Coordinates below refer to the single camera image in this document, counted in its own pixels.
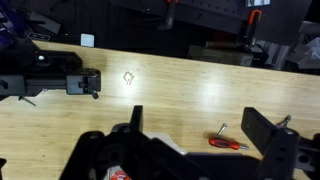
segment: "workbench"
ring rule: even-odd
[[[102,73],[100,98],[68,96],[63,90],[0,103],[0,157],[4,180],[58,179],[79,136],[108,134],[129,122],[134,105],[144,106],[144,132],[161,132],[189,152],[242,153],[261,159],[240,128],[244,107],[255,107],[272,123],[288,114],[288,127],[312,138],[320,132],[320,77],[169,57],[36,42],[41,49],[74,51],[84,67]],[[124,79],[126,73],[134,78]],[[208,136],[222,125],[223,136],[250,150],[211,147]],[[305,179],[295,171],[297,179]]]

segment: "black machine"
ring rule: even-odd
[[[30,20],[0,0],[0,101],[9,96],[37,96],[41,91],[66,89],[69,95],[101,91],[101,73],[82,67],[73,52],[43,51],[29,39],[47,36],[32,32]]]
[[[245,108],[241,128],[261,154],[260,161],[235,154],[181,155],[159,139],[142,133],[143,108],[135,106],[130,123],[118,124],[104,136],[84,133],[61,180],[102,180],[108,168],[120,167],[133,180],[291,180],[294,168],[320,179],[320,134],[305,139],[289,128],[277,128],[254,108]]]

